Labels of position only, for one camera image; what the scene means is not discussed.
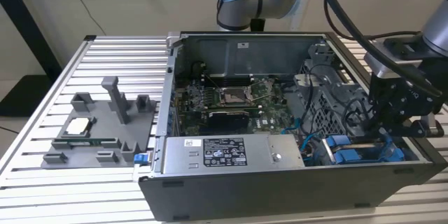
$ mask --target slotted aluminum surface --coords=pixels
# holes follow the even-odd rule
[[[364,49],[352,41],[342,42],[366,66]],[[120,90],[129,99],[140,93],[160,99],[164,51],[164,37],[98,37],[94,42],[82,43],[48,99],[0,161],[0,223],[158,223],[138,186],[132,182],[132,168],[41,170],[38,167],[42,153],[48,151],[50,139],[56,137],[70,111],[73,93],[89,91],[93,99],[108,99],[100,86],[101,76],[120,76]],[[444,108],[437,115],[445,132],[446,113]],[[438,138],[430,142],[448,157],[448,139]],[[206,223],[278,222],[448,223],[448,171],[424,185],[404,188],[372,209],[210,220]]]

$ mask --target gray plastic post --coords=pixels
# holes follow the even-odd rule
[[[44,161],[46,164],[64,164],[66,156],[62,152],[46,153],[44,155]]]
[[[128,144],[124,143],[121,146],[120,152],[121,152],[124,160],[126,162],[132,162],[134,154],[140,152],[140,147],[138,147],[137,142],[133,143],[133,146],[130,146],[130,148],[128,147]]]
[[[117,117],[121,124],[126,124],[129,122],[129,116],[128,113],[125,112],[128,107],[128,101],[125,97],[120,95],[117,84],[118,84],[118,77],[105,76],[101,82],[101,87],[109,93],[110,108],[117,113]]]
[[[117,155],[114,154],[113,151],[98,151],[96,153],[96,160],[100,163],[104,162],[116,162],[118,160]]]
[[[137,107],[138,112],[150,112],[152,106],[150,106],[150,99],[146,94],[137,95],[137,99],[134,100],[134,105]]]
[[[90,94],[84,92],[76,93],[69,103],[72,104],[76,112],[89,112],[86,104],[93,103]]]

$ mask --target black pole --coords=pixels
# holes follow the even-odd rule
[[[46,74],[46,76],[26,75],[21,77],[0,102],[1,116],[24,117],[30,116],[36,110],[61,73],[61,66],[22,0],[0,0],[0,4]]]
[[[34,19],[26,9],[22,0],[0,0],[0,4],[14,24],[17,31],[44,69],[50,82],[54,82],[60,73],[61,66],[52,53],[45,38],[34,23]]]
[[[253,18],[250,19],[250,31],[264,31],[264,18]]]

